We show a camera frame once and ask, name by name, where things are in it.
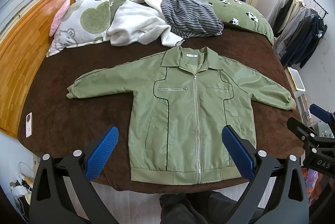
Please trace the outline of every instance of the blue textured pad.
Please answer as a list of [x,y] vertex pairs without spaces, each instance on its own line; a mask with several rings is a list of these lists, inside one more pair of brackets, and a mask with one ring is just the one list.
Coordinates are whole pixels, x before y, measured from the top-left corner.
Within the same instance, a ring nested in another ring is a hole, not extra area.
[[222,142],[231,155],[242,178],[250,182],[255,178],[255,164],[249,153],[228,126],[222,129]]
[[109,156],[112,154],[119,139],[117,127],[111,127],[97,145],[86,162],[85,177],[88,180],[93,180],[100,175]]
[[309,107],[309,111],[311,112],[311,114],[315,115],[317,118],[324,121],[325,123],[327,124],[331,123],[332,115],[329,112],[325,111],[324,109],[320,108],[319,106],[312,104]]

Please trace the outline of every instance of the wooden headboard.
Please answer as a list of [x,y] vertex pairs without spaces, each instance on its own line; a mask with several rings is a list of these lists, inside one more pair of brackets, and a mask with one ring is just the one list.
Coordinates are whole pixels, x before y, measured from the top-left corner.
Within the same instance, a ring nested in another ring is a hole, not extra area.
[[41,0],[0,44],[0,130],[14,138],[30,85],[53,39],[52,20],[64,2]]

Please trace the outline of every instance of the person's leg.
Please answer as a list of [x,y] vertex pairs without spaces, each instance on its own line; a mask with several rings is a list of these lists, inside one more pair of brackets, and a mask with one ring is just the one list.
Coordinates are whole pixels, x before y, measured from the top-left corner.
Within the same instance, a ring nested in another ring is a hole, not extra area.
[[208,224],[185,195],[164,194],[160,197],[160,224]]
[[[236,201],[224,196],[220,192],[206,191],[186,195],[197,212],[205,217],[209,223],[221,224],[226,222],[230,211],[234,208]],[[256,209],[250,223],[259,218],[263,209]]]

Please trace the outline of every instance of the brown blanket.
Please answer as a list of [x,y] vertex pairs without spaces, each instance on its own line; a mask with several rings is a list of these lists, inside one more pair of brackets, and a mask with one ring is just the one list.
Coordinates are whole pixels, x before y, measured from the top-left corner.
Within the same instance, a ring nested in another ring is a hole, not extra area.
[[[225,27],[222,36],[187,39],[182,46],[193,49],[208,46],[219,55],[252,67],[290,90],[284,70],[263,35]],[[63,157],[76,149],[83,149],[91,140],[105,134],[111,125],[115,125],[119,129],[119,142],[96,182],[110,185],[118,191],[142,193],[200,192],[245,182],[241,178],[197,185],[132,182],[128,126],[133,95],[125,93],[80,100],[66,97],[66,88],[84,73],[114,67],[167,49],[160,44],[160,39],[148,45],[133,43],[125,47],[113,47],[106,42],[64,49],[44,59],[23,108],[19,141],[38,156],[49,153],[54,158]],[[298,108],[284,111],[258,102],[253,102],[252,107],[258,149],[282,158],[288,154],[300,156],[303,153],[302,142],[286,128],[289,117],[300,119]],[[26,138],[25,119],[30,112],[33,117],[32,136]]]

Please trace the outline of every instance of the jacket zipper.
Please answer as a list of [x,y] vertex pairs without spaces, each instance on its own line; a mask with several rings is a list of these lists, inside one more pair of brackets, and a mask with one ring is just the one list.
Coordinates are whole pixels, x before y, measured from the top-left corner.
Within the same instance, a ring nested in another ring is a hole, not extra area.
[[159,91],[184,91],[187,88],[158,88]]
[[196,132],[197,132],[197,169],[198,169],[198,180],[197,183],[201,182],[201,159],[200,159],[200,119],[199,119],[199,104],[198,104],[198,87],[197,87],[197,75],[193,76],[194,86],[194,106],[196,116]]

